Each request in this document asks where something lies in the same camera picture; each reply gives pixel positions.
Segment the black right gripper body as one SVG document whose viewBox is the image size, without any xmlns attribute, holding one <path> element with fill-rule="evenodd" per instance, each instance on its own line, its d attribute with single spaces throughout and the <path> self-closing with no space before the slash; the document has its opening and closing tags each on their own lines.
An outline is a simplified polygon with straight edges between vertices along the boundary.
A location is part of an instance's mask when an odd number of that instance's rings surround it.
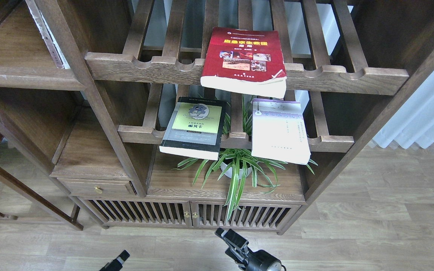
<svg viewBox="0 0 434 271">
<path fill-rule="evenodd" d="M 253 252 L 247 245 L 229 246 L 225 251 L 243 271 L 280 271 L 282 262 L 264 250 Z"/>
</svg>

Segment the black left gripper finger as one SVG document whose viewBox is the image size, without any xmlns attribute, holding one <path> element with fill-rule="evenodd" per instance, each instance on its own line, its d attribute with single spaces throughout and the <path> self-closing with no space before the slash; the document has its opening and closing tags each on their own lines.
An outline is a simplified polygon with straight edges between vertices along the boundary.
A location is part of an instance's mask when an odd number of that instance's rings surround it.
<svg viewBox="0 0 434 271">
<path fill-rule="evenodd" d="M 100 271 L 120 271 L 129 257 L 128 251 L 123 250 L 113 261 L 107 262 Z"/>
</svg>

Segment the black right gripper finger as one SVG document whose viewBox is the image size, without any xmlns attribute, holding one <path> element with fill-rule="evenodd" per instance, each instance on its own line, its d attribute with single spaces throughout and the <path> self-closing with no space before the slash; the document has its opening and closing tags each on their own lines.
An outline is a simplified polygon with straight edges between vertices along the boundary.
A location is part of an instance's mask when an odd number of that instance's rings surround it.
<svg viewBox="0 0 434 271">
<path fill-rule="evenodd" d="M 226 244 L 237 252 L 248 252 L 248 240 L 232 229 L 218 228 L 215 235 L 226 242 Z"/>
</svg>

